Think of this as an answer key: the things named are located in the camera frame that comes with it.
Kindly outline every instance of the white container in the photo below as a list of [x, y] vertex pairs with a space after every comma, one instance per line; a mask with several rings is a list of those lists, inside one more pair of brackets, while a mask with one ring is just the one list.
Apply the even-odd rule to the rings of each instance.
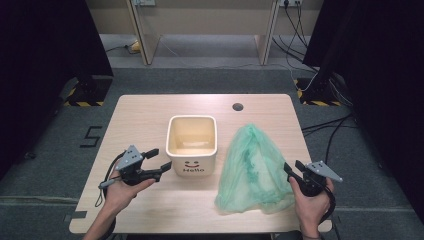
[[216, 120], [205, 115], [171, 118], [166, 137], [166, 154], [179, 176], [207, 176], [215, 170]]

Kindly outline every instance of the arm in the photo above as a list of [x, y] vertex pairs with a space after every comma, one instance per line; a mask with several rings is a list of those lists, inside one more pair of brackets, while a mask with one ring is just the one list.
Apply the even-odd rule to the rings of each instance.
[[[118, 175], [119, 172], [114, 171], [110, 178]], [[130, 204], [131, 200], [137, 196], [137, 193], [148, 188], [154, 182], [154, 179], [148, 179], [135, 186], [129, 186], [122, 181], [118, 181], [110, 185], [105, 203], [83, 239], [91, 240], [102, 237], [109, 229], [116, 215]]]
[[[289, 178], [295, 198], [295, 210], [300, 222], [300, 230], [304, 240], [321, 239], [318, 225], [321, 217], [330, 207], [330, 200], [325, 192], [316, 197], [306, 197], [300, 191], [299, 184], [293, 177]], [[334, 185], [327, 178], [327, 187], [333, 191]]]

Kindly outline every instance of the handheld controller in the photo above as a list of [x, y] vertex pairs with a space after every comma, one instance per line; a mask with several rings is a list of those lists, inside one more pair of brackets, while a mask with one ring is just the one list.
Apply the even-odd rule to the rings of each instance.
[[331, 178], [337, 182], [343, 182], [343, 179], [331, 170], [323, 161], [303, 165], [302, 162], [296, 160], [295, 167], [302, 172], [303, 178], [294, 173], [287, 163], [284, 163], [284, 171], [287, 173], [288, 177], [296, 179], [303, 195], [307, 197], [315, 197], [322, 191], [325, 191], [330, 198], [330, 208], [321, 218], [321, 222], [323, 222], [333, 213], [336, 207], [336, 199], [330, 189], [326, 186], [326, 178]]
[[[159, 169], [153, 170], [143, 170], [141, 169], [141, 165], [143, 164], [144, 159], [152, 158], [159, 154], [159, 149], [155, 148], [148, 152], [140, 153], [134, 145], [130, 145], [128, 149], [121, 155], [117, 157], [117, 159], [122, 158], [122, 160], [115, 167], [115, 170], [119, 171], [120, 179], [124, 183], [130, 186], [137, 185], [144, 180], [154, 178], [156, 182], [160, 181], [162, 173], [171, 169], [172, 162], [168, 162], [162, 165]], [[99, 185], [100, 189], [105, 189], [109, 185], [113, 184], [117, 181], [116, 178], [112, 178], [101, 182]]]

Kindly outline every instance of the green plastic bag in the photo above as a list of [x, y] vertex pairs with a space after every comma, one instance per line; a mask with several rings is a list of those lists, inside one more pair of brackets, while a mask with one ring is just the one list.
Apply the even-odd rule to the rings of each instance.
[[224, 212], [281, 211], [294, 203], [285, 159], [271, 139], [253, 124], [238, 130], [231, 142], [215, 205]]

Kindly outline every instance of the wooden table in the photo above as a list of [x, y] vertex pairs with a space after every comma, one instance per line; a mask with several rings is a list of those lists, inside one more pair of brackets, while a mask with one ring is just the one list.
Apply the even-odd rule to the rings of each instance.
[[[241, 103], [242, 111], [233, 110]], [[218, 154], [215, 172], [206, 178], [188, 179], [173, 169], [159, 183], [138, 194], [117, 217], [116, 233], [275, 233], [299, 229], [294, 208], [275, 214], [260, 210], [221, 215], [214, 205], [226, 153], [240, 127], [254, 123], [280, 148], [286, 161], [309, 162], [310, 156], [291, 99], [285, 94], [124, 95], [119, 99], [93, 168], [76, 208], [86, 217], [73, 219], [70, 231], [85, 233], [101, 207], [94, 207], [97, 186], [111, 161], [129, 145], [159, 155], [145, 160], [143, 169], [169, 162], [165, 144], [169, 120], [174, 115], [200, 114], [216, 118]], [[320, 231], [329, 231], [324, 222]]]

